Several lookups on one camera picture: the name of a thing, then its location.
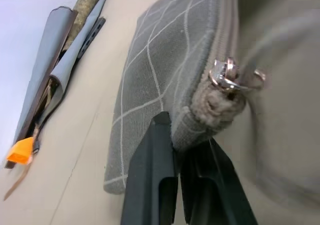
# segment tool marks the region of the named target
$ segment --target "orange plastic piece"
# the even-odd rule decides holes
[[[33,142],[34,142],[33,137],[28,137],[18,141],[11,148],[6,159],[14,163],[27,164],[29,157],[32,154]]]

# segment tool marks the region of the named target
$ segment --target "gray fabric case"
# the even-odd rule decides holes
[[[215,121],[214,126],[201,122],[191,108],[200,82],[208,82],[208,76],[202,76],[219,30],[221,1],[159,0],[138,19],[115,103],[106,192],[125,191],[130,159],[159,112],[169,112],[173,146],[181,152],[212,136],[214,126],[221,129],[230,124],[244,107],[240,103],[228,111],[232,115],[227,121]],[[236,2],[229,7],[237,7]],[[229,16],[238,18],[238,14]]]

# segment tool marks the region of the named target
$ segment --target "metal zipper slider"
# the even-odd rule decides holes
[[[236,83],[239,77],[239,69],[235,61],[228,57],[226,61],[214,61],[214,67],[209,71],[208,78],[212,84],[224,93],[233,93],[236,91],[261,90],[264,87],[266,75],[258,70],[254,75],[259,79],[258,85],[244,86]]]

